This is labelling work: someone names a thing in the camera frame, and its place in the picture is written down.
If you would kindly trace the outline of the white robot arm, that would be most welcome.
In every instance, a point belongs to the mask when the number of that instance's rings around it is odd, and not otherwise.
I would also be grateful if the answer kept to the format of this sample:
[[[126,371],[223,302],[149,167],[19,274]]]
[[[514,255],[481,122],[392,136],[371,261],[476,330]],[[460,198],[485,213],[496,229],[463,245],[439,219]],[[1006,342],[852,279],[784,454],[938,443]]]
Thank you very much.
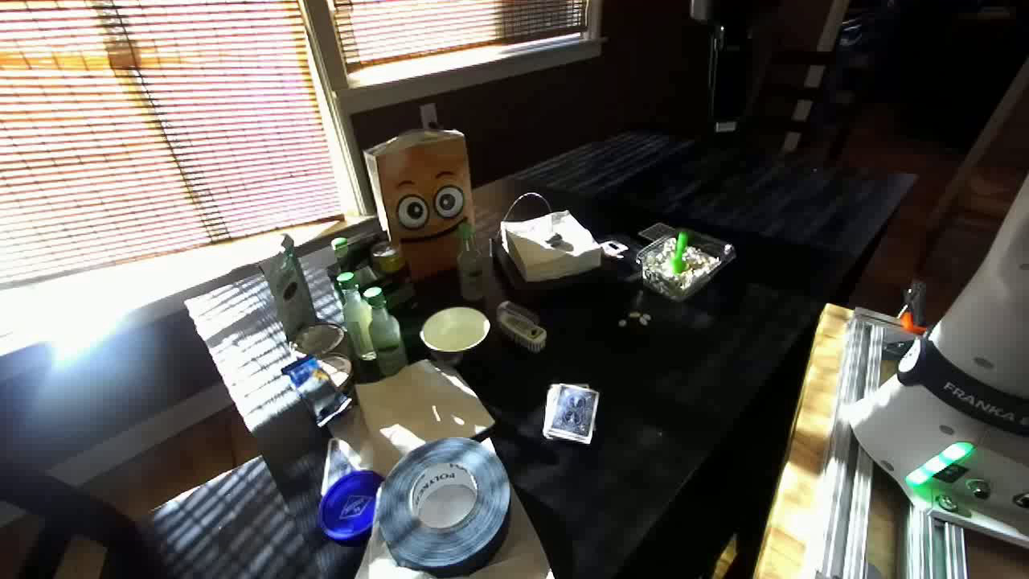
[[[844,426],[914,504],[1029,545],[1029,181],[968,285]]]

